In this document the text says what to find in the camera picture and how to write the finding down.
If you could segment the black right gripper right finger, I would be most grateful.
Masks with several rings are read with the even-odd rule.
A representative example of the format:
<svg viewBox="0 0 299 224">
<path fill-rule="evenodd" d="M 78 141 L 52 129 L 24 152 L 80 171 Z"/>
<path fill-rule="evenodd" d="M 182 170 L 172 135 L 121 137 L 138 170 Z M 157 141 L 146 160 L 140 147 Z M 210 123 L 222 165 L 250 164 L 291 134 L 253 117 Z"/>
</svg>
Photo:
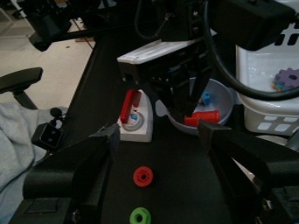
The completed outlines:
<svg viewBox="0 0 299 224">
<path fill-rule="evenodd" d="M 299 153 L 213 122 L 197 131 L 232 223 L 299 224 Z"/>
</svg>

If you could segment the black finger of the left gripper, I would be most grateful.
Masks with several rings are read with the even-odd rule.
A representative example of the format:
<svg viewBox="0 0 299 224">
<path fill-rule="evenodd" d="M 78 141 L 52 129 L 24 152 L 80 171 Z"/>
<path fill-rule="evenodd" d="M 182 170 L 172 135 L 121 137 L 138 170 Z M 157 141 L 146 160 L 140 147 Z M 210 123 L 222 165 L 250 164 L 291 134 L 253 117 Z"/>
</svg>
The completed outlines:
<svg viewBox="0 0 299 224">
<path fill-rule="evenodd" d="M 209 82 L 209 78 L 210 78 L 210 69 L 209 68 L 205 68 L 196 73 L 193 83 L 192 83 L 192 89 L 190 89 L 190 99 L 189 99 L 190 112 L 193 112 L 193 110 L 197 106 L 198 100 L 201 98 L 201 93 L 202 93 L 202 91 L 206 87 L 206 84 Z"/>
<path fill-rule="evenodd" d="M 166 84 L 153 84 L 153 91 L 166 108 L 172 119 L 177 123 L 184 123 L 184 117 L 192 115 L 194 104 L 189 102 L 189 84 L 169 86 Z"/>
</svg>

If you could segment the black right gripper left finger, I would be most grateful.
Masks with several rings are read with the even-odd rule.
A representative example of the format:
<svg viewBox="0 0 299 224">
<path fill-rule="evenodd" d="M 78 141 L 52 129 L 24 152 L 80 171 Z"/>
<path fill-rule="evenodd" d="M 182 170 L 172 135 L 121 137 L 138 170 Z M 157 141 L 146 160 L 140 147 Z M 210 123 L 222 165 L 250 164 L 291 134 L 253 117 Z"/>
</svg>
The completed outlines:
<svg viewBox="0 0 299 224">
<path fill-rule="evenodd" d="M 97 223 L 118 141 L 114 124 L 58 150 L 30 169 L 22 188 L 29 202 L 24 224 Z"/>
</svg>

